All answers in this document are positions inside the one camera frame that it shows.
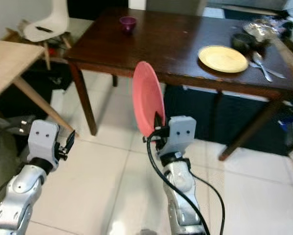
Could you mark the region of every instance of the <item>yellow plate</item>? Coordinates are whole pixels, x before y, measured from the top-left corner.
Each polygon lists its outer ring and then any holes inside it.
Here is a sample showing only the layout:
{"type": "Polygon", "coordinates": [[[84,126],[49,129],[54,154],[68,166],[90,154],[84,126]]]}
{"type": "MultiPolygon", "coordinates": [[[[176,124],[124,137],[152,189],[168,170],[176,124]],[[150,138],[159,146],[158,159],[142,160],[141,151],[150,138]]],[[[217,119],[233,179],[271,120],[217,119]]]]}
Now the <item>yellow plate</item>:
{"type": "Polygon", "coordinates": [[[221,72],[241,72],[248,60],[237,50],[224,46],[207,46],[199,50],[199,59],[208,67],[221,72]]]}

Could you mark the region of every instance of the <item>dark wooden table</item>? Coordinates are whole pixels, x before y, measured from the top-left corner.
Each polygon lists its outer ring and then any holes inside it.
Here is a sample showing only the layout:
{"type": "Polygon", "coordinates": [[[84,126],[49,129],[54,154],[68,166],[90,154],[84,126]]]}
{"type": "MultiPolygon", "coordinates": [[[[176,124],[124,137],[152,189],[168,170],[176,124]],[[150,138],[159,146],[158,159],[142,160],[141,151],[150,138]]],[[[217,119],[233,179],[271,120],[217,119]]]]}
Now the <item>dark wooden table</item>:
{"type": "Polygon", "coordinates": [[[256,68],[226,74],[198,60],[198,50],[204,46],[230,46],[231,35],[241,32],[244,23],[125,8],[105,11],[66,53],[91,134],[96,134],[97,127],[81,69],[111,73],[113,85],[117,86],[116,76],[130,77],[139,61],[147,61],[163,83],[259,95],[270,100],[224,150],[219,157],[224,160],[275,114],[284,99],[293,95],[293,76],[275,46],[266,49],[264,64],[287,79],[272,76],[272,83],[256,68]],[[133,35],[120,31],[122,16],[137,18],[133,35]]]}

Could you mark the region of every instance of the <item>fork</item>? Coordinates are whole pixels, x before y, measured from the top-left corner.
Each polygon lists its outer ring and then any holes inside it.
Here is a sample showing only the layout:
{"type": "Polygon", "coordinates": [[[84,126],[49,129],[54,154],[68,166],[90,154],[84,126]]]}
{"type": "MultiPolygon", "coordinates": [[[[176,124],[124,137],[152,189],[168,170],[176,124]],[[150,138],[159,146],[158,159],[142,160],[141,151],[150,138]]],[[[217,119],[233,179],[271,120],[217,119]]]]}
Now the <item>fork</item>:
{"type": "MultiPolygon", "coordinates": [[[[258,68],[258,69],[260,69],[260,66],[258,65],[258,64],[256,64],[256,63],[253,63],[253,62],[249,62],[249,65],[250,66],[252,66],[253,68],[258,68]]],[[[279,78],[282,78],[282,79],[286,79],[286,77],[283,75],[283,74],[280,74],[280,73],[278,73],[278,72],[276,72],[276,71],[273,71],[273,70],[270,70],[270,69],[266,69],[266,71],[268,72],[268,73],[271,73],[272,75],[274,75],[274,76],[276,76],[276,77],[279,77],[279,78]]]]}

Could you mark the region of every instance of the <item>metal spoon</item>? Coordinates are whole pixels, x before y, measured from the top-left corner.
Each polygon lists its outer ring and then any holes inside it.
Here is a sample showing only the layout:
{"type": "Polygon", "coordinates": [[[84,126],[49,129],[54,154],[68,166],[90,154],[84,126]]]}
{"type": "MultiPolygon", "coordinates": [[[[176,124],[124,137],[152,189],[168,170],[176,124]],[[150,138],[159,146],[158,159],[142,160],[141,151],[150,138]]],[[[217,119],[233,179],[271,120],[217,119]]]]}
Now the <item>metal spoon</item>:
{"type": "Polygon", "coordinates": [[[262,68],[262,71],[265,75],[266,80],[269,82],[272,82],[270,75],[267,73],[267,71],[265,70],[265,67],[263,65],[263,58],[258,52],[253,53],[253,61],[262,68]]]}
{"type": "MultiPolygon", "coordinates": [[[[255,63],[253,63],[253,62],[251,62],[251,61],[249,61],[248,64],[249,64],[250,66],[252,66],[253,68],[260,68],[260,69],[261,69],[261,67],[260,67],[259,65],[255,64],[255,63]]],[[[278,72],[276,72],[276,71],[273,71],[273,70],[270,70],[270,69],[267,69],[267,68],[266,68],[266,71],[267,71],[268,73],[270,73],[270,74],[276,76],[276,77],[279,77],[279,78],[282,78],[282,79],[286,79],[286,77],[285,77],[283,74],[281,74],[281,73],[278,73],[278,72]]]]}

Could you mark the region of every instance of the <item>red plate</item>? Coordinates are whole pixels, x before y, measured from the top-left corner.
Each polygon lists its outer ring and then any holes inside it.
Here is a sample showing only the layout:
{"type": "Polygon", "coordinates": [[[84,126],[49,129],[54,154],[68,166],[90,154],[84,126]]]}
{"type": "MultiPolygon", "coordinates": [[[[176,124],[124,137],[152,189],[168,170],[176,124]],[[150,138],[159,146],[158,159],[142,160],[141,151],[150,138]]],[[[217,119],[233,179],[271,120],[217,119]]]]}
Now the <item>red plate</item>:
{"type": "Polygon", "coordinates": [[[133,106],[140,132],[149,137],[155,130],[155,113],[165,125],[165,108],[160,85],[149,63],[139,62],[133,74],[133,106]]]}

